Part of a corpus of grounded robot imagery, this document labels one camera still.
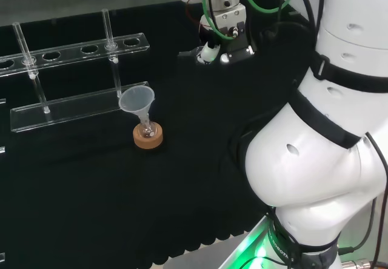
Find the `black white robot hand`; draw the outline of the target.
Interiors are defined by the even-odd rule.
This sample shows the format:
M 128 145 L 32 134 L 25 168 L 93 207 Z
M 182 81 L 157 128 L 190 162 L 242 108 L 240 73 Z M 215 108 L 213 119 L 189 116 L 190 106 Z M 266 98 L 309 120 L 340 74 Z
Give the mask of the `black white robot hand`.
M 212 18 L 209 15 L 201 17 L 199 35 L 202 47 L 196 56 L 197 61 L 200 64 L 211 64 L 219 60 L 222 65 L 227 65 L 251 58 L 255 48 L 248 39 L 245 6 L 238 4 L 215 12 L 214 17 L 218 33 L 212 29 Z

